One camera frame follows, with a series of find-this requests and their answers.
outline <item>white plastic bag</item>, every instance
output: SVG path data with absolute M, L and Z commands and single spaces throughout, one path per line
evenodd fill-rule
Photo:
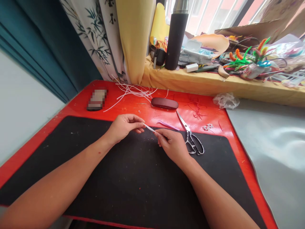
M 233 96 L 233 93 L 220 93 L 213 99 L 214 104 L 219 105 L 219 108 L 234 109 L 239 105 L 239 99 Z

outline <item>black desk mat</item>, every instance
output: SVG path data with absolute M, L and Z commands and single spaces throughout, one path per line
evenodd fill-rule
M 0 189 L 0 204 L 12 204 L 43 176 L 98 140 L 110 124 L 64 118 Z M 228 139 L 196 136 L 205 148 L 203 155 L 193 155 L 196 161 L 260 228 L 266 228 Z M 189 180 L 149 130 L 140 135 L 131 132 L 115 145 L 64 214 L 149 228 L 209 228 Z

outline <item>person's left hand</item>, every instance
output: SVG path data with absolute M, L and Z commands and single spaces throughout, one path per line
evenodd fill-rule
M 120 114 L 113 121 L 104 136 L 113 144 L 119 143 L 131 130 L 138 134 L 143 133 L 143 128 L 145 128 L 143 122 L 145 121 L 135 114 Z

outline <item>gray fabric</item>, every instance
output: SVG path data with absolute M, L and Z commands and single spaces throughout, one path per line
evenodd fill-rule
M 243 99 L 229 118 L 279 229 L 305 225 L 305 109 Z

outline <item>pink tweezers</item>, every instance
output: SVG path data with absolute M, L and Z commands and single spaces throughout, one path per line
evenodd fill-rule
M 161 123 L 162 125 L 167 126 L 167 127 L 170 127 L 170 128 L 172 128 L 172 129 L 174 129 L 174 130 L 179 130 L 177 127 L 174 127 L 174 126 L 172 126 L 171 124 L 167 124 L 167 123 L 165 123 L 165 122 L 162 122 L 161 120 L 158 120 L 157 123 Z

